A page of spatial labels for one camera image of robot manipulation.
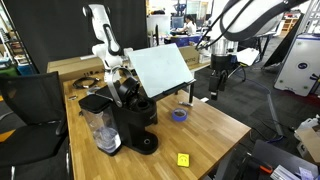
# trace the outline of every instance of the gray floor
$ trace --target gray floor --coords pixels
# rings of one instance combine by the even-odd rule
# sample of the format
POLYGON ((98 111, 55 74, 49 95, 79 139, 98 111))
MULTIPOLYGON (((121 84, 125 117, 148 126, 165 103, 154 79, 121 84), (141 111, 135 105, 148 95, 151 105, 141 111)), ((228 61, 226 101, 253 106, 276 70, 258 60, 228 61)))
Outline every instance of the gray floor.
MULTIPOLYGON (((279 67, 268 67, 261 70, 264 62, 269 58, 281 40, 278 37, 271 39, 263 61, 246 68, 247 78, 255 82, 251 82, 250 80, 242 82, 241 78, 238 77, 238 75, 242 76, 242 72, 238 72, 228 79, 226 89, 224 92, 219 93, 217 101, 209 100, 207 102, 209 105, 225 112, 238 121, 259 130, 268 139, 272 139, 275 135, 274 130, 272 130, 274 129, 274 125, 270 121, 272 117, 267 103, 267 91, 257 83, 270 89, 278 118, 286 126, 298 127, 307 118, 314 117, 317 113, 320 114, 320 99, 315 96, 300 97, 291 92, 273 88, 279 67)), ((211 73, 212 70, 209 68, 196 72, 195 96, 197 98, 210 98, 208 85, 211 73)), ((0 102, 0 115, 8 111, 9 109, 4 102, 0 102)), ((10 115, 3 122, 0 122, 0 133, 22 125, 23 123, 18 117, 10 115)), ((293 137, 293 133, 287 127, 283 127, 283 131, 286 137, 280 142, 274 143, 274 145, 299 156, 296 149, 298 141, 293 137)), ((232 179, 235 176, 243 155, 253 149, 254 141, 257 139, 266 140, 256 130, 252 130, 251 135, 253 141, 250 140, 248 135, 236 147, 236 155, 232 159, 233 167, 229 170, 227 179, 232 179)), ((59 154, 54 158, 32 165, 17 167, 17 179, 67 179, 64 157, 65 148, 66 146, 63 146, 59 154)), ((210 177, 214 177, 214 174, 214 171, 210 173, 210 177)), ((10 179, 9 168, 0 169, 0 179, 10 179)))

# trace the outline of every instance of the blue tape roll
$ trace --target blue tape roll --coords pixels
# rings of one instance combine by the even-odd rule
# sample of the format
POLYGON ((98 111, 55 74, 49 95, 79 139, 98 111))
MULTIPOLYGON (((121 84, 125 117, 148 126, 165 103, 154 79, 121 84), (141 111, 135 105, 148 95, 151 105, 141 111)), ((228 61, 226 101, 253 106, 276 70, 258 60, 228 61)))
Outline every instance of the blue tape roll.
POLYGON ((186 110, 178 108, 173 110, 172 112, 172 119, 178 122, 186 120, 188 117, 188 113, 186 110))

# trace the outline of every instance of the office chair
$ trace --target office chair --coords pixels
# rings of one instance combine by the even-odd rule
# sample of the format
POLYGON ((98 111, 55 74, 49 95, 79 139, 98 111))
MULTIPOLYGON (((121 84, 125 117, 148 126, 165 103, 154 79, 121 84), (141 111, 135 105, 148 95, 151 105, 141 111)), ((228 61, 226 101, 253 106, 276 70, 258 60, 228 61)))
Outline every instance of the office chair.
POLYGON ((5 103, 26 124, 0 144, 0 167, 15 167, 53 157, 67 136, 66 112, 57 72, 0 77, 5 103))

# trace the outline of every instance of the wooden table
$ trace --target wooden table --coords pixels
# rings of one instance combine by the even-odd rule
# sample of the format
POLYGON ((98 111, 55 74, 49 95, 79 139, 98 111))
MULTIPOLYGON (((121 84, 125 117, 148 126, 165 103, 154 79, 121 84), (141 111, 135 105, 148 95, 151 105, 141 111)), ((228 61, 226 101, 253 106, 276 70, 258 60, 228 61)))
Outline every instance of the wooden table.
POLYGON ((69 138, 74 178, 82 179, 200 179, 204 177, 250 130, 221 111, 194 98, 193 107, 178 105, 188 99, 180 91, 157 102, 158 124, 146 127, 159 140, 151 155, 139 154, 127 147, 114 157, 104 154, 95 145, 84 117, 80 117, 78 101, 86 90, 64 83, 69 138), (77 95, 76 100, 67 100, 77 95), (188 119, 175 122, 171 113, 176 108, 188 111, 188 119), (190 167, 178 167, 178 153, 190 155, 190 167))

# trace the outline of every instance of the black coffee maker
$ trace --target black coffee maker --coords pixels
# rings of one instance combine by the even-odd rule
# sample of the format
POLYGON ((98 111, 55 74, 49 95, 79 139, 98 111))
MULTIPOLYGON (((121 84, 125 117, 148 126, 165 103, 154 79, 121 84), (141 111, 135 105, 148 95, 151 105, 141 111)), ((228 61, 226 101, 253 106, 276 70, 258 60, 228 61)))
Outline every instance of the black coffee maker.
POLYGON ((139 81, 126 68, 112 68, 105 81, 107 86, 96 94, 112 100, 111 110, 122 145, 141 154, 155 152, 158 147, 158 138, 147 132, 145 127, 158 122, 156 102, 139 93, 139 81), (113 76, 118 70, 126 75, 126 80, 122 84, 119 81, 113 81, 113 76))

